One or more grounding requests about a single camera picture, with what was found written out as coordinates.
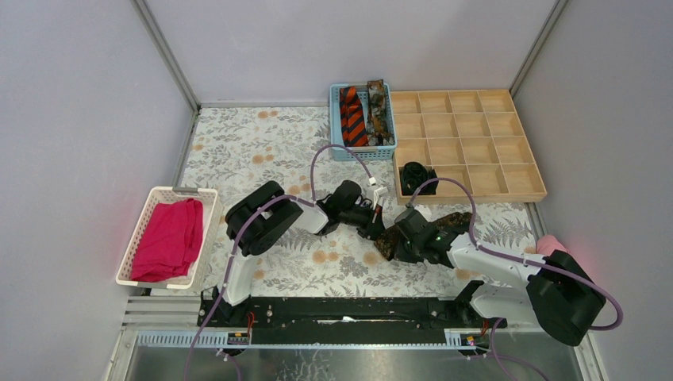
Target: flower pattern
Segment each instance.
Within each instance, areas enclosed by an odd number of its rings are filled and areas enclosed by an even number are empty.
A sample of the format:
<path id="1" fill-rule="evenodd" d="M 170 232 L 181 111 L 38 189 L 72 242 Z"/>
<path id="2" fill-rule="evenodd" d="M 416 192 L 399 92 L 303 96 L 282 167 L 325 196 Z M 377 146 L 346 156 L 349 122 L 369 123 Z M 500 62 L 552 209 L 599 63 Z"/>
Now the flower pattern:
<path id="1" fill-rule="evenodd" d="M 327 107 L 204 108 L 181 180 L 184 187 L 219 191 L 225 213 L 269 180 L 288 194 L 310 199 L 310 163 L 329 143 Z M 388 189 L 383 223 L 393 225 L 403 210 L 395 199 L 393 164 L 367 161 L 371 173 Z M 316 193 L 323 198 L 345 179 L 367 182 L 357 162 L 336 162 L 327 152 L 317 159 Z M 430 206 L 432 219 L 469 211 L 465 205 Z M 233 243 L 224 218 L 213 247 L 203 288 L 221 284 Z M 479 204 L 479 239 L 524 251 L 535 246 L 528 215 L 521 203 Z M 483 277 L 469 269 L 387 261 L 372 241 L 341 225 L 327 237 L 288 230 L 257 260 L 252 294 L 280 297 L 437 297 L 456 296 L 471 279 Z M 155 289 L 152 294 L 197 295 L 198 292 Z"/>

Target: red and black striped tie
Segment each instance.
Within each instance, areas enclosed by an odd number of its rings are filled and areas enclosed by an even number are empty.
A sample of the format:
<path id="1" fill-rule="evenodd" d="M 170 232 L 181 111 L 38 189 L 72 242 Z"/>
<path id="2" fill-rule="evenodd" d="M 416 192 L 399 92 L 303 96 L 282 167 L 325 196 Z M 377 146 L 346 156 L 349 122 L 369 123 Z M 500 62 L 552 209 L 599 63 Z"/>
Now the red and black striped tie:
<path id="1" fill-rule="evenodd" d="M 369 145 L 365 132 L 362 102 L 357 96 L 355 87 L 344 87 L 340 90 L 339 107 L 341 111 L 341 136 L 346 147 L 363 147 Z"/>

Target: pink object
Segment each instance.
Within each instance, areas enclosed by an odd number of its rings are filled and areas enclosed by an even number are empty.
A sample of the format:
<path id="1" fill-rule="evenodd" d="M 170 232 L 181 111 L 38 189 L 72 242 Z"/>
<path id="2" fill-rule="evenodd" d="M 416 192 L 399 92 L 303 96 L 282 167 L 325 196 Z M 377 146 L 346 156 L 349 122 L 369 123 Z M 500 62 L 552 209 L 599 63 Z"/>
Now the pink object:
<path id="1" fill-rule="evenodd" d="M 554 250 L 560 250 L 562 252 L 567 252 L 567 249 L 565 246 L 563 246 L 559 240 L 556 239 L 551 234 L 547 234 L 546 236 L 540 238 L 537 240 L 537 253 L 542 254 L 544 256 L 550 256 Z"/>
<path id="2" fill-rule="evenodd" d="M 131 280 L 161 282 L 187 275 L 203 239 L 203 204 L 188 198 L 158 204 L 133 258 Z"/>

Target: wooden compartment box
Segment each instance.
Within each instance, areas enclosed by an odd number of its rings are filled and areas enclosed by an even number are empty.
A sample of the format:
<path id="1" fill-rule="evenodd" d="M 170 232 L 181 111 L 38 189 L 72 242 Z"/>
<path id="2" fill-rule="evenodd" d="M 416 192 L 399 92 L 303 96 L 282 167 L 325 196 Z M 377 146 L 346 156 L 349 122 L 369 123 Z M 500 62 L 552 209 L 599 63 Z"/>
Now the wooden compartment box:
<path id="1" fill-rule="evenodd" d="M 416 161 L 437 177 L 462 183 L 476 202 L 538 202 L 547 195 L 507 90 L 433 90 L 390 93 L 398 147 L 393 157 L 398 203 L 400 171 Z M 440 182 L 421 204 L 466 203 L 463 191 Z"/>

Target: gray wall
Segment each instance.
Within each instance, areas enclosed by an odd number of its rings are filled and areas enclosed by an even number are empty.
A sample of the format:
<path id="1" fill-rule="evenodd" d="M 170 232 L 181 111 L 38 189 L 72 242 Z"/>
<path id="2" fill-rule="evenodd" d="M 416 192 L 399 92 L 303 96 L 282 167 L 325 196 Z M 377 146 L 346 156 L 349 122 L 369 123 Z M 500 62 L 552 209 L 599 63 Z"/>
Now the gray wall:
<path id="1" fill-rule="evenodd" d="M 507 88 L 554 0 L 151 0 L 202 102 L 327 102 L 329 85 Z"/>
<path id="2" fill-rule="evenodd" d="M 0 379 L 100 379 L 189 120 L 130 1 L 0 4 Z"/>
<path id="3" fill-rule="evenodd" d="M 548 230 L 624 307 L 597 335 L 610 380 L 671 379 L 673 2 L 571 2 L 517 107 Z"/>

